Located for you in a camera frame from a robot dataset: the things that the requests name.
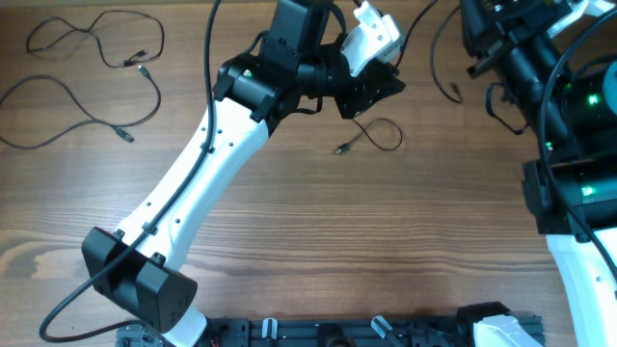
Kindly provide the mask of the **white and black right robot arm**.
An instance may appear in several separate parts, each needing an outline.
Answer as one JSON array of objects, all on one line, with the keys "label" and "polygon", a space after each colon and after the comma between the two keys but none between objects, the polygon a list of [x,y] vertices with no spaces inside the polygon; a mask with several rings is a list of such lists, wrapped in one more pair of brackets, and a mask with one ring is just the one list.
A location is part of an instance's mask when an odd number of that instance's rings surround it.
[{"label": "white and black right robot arm", "polygon": [[616,342],[616,58],[574,53],[616,16],[611,1],[464,1],[471,77],[494,71],[539,156],[523,196],[568,298],[577,344]]}]

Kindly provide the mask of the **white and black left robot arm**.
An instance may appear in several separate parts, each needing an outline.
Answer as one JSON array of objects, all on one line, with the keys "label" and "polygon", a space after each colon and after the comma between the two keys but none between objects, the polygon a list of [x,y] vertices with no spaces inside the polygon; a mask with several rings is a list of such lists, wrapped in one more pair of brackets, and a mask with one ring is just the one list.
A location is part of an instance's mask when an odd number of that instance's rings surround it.
[{"label": "white and black left robot arm", "polygon": [[194,306],[198,286],[181,273],[202,222],[242,166],[302,98],[335,101],[354,118],[401,93],[392,60],[403,36],[368,2],[358,23],[322,41],[331,1],[281,1],[271,26],[226,61],[206,90],[199,129],[145,201],[112,231],[92,229],[82,245],[94,290],[173,346],[195,346],[207,329]]}]

